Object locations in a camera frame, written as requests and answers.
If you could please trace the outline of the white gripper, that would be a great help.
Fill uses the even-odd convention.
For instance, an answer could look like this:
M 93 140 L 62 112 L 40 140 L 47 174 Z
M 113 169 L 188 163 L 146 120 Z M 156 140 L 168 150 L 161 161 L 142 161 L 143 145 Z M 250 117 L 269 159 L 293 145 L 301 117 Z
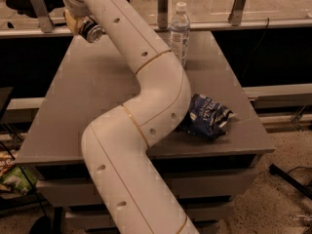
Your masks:
M 63 0 L 66 7 L 64 18 L 68 29 L 73 35 L 77 35 L 83 25 L 83 18 L 91 14 L 83 0 Z

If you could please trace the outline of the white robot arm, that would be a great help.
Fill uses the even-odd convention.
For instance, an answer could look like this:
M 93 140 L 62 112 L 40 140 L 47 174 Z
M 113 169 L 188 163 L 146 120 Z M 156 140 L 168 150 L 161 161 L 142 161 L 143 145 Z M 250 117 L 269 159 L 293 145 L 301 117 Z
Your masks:
M 187 75 L 169 46 L 127 0 L 64 0 L 69 19 L 93 16 L 131 71 L 140 92 L 97 117 L 81 149 L 120 234 L 199 234 L 146 151 L 184 118 Z

